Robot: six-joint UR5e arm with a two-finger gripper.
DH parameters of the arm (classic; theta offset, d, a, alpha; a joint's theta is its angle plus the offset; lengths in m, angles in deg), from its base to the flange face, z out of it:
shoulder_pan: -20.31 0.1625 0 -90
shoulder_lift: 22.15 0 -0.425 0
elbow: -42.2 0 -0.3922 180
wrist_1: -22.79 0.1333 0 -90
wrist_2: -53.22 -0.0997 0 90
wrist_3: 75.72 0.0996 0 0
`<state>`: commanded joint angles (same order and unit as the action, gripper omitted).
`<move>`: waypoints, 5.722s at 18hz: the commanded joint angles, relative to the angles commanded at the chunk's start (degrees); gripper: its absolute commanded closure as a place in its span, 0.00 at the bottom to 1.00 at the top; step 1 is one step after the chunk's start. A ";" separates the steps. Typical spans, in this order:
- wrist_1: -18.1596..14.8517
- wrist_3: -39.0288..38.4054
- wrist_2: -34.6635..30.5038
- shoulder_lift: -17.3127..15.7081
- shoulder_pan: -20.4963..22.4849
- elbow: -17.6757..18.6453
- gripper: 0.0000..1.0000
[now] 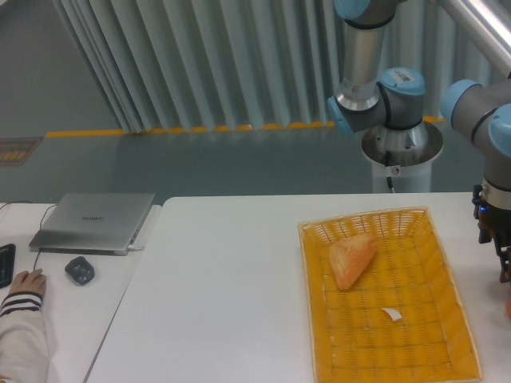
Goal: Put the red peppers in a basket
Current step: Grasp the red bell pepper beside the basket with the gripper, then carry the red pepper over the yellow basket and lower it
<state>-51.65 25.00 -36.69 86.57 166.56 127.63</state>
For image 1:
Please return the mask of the white striped sleeve forearm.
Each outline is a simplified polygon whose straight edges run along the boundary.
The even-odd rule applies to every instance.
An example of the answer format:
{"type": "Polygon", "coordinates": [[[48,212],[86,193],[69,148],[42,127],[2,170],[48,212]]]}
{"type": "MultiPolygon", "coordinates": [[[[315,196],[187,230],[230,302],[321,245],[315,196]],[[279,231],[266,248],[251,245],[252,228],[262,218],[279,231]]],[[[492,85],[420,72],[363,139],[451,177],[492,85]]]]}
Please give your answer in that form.
{"type": "Polygon", "coordinates": [[[7,295],[1,305],[1,379],[45,382],[50,354],[42,296],[28,291],[7,295]]]}

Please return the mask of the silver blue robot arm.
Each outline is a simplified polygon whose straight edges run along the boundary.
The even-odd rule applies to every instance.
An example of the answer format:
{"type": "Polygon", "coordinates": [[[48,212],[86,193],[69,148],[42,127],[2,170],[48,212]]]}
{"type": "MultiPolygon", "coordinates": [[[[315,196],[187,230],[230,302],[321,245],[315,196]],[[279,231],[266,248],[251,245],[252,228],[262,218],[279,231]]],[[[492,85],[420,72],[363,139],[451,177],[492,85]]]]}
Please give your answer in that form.
{"type": "MultiPolygon", "coordinates": [[[[438,128],[422,116],[425,82],[406,67],[378,71],[385,27],[396,1],[337,1],[346,23],[343,78],[327,105],[340,132],[363,132],[362,152],[372,166],[375,192],[426,192],[433,161],[442,150],[438,128]]],[[[493,243],[500,280],[510,280],[510,83],[484,86],[460,80],[444,93],[446,122],[485,159],[473,187],[479,242],[493,243]]]]}

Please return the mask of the person's hand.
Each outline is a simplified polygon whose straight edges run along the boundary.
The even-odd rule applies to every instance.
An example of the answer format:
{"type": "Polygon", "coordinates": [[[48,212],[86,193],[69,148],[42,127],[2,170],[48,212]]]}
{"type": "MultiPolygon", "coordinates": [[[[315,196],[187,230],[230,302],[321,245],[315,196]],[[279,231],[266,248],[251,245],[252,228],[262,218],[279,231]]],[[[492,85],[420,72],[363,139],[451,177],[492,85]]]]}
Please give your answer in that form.
{"type": "Polygon", "coordinates": [[[18,273],[10,286],[9,294],[27,293],[43,297],[46,293],[46,276],[41,268],[31,272],[24,270],[18,273]]]}

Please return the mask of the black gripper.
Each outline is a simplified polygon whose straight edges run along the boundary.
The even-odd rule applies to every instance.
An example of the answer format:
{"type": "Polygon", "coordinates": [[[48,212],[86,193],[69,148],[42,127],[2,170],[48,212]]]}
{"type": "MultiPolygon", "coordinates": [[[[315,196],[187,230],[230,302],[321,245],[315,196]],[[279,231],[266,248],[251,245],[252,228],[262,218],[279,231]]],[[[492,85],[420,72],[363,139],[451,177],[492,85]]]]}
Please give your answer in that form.
{"type": "Polygon", "coordinates": [[[510,282],[510,210],[491,205],[483,196],[483,186],[473,186],[473,216],[479,229],[480,244],[493,242],[500,260],[500,283],[510,282]]]}

